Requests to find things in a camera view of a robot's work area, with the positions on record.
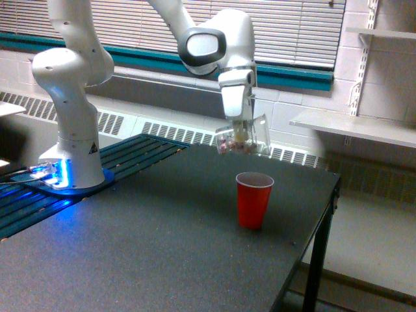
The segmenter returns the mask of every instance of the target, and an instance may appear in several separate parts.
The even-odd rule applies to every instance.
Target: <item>shelf bracket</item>
[[[371,35],[369,34],[358,34],[359,41],[363,44],[364,49],[369,49],[371,45]]]
[[[367,22],[368,29],[374,29],[377,17],[377,8],[379,0],[367,0],[367,5],[369,7],[369,20]],[[357,116],[358,108],[361,101],[361,92],[363,90],[364,77],[367,69],[367,63],[369,61],[369,53],[371,47],[372,36],[367,34],[358,34],[361,43],[363,44],[363,50],[361,54],[361,61],[359,63],[358,77],[356,79],[355,85],[351,88],[350,100],[348,106],[350,107],[350,115]],[[351,145],[351,138],[347,136],[344,138],[344,145]]]

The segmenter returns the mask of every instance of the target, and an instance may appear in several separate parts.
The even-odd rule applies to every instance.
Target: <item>table leg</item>
[[[313,312],[317,304],[319,282],[322,269],[324,268],[326,246],[330,236],[333,205],[334,203],[332,201],[331,207],[326,211],[325,217],[315,234],[302,312]]]

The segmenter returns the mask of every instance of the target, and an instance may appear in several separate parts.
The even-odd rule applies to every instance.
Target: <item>warning label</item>
[[[90,153],[88,153],[88,154],[90,155],[90,154],[94,154],[94,153],[97,153],[97,152],[98,152],[98,149],[97,149],[96,143],[94,142],[92,144],[91,148],[90,148]]]

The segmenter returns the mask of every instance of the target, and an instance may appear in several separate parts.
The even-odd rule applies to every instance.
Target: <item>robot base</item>
[[[44,194],[51,195],[51,196],[58,196],[63,198],[68,197],[89,197],[95,193],[98,193],[99,191],[106,189],[107,187],[114,184],[114,173],[112,173],[108,169],[103,168],[104,173],[104,182],[102,182],[99,185],[96,185],[94,187],[88,187],[88,188],[73,188],[73,189],[66,189],[66,190],[55,190],[49,186],[47,186],[45,183],[41,181],[34,181],[34,182],[28,182],[24,183],[24,185],[35,189],[39,192],[43,192]],[[17,175],[12,178],[13,181],[25,181],[28,179],[32,179],[30,174],[21,174]]]

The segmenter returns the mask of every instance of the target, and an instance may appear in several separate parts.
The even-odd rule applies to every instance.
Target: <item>cable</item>
[[[49,179],[49,178],[50,178],[50,176],[45,176],[45,177],[39,177],[37,179],[30,179],[30,180],[1,182],[0,185],[15,185],[15,184],[22,184],[22,183],[29,183],[29,182],[45,180],[45,179]]]
[[[7,177],[14,177],[18,174],[26,174],[27,172],[30,172],[30,171],[31,171],[30,169],[19,170],[19,171],[16,171],[16,172],[12,172],[11,174],[5,174],[5,175],[1,176],[0,179],[4,180]]]

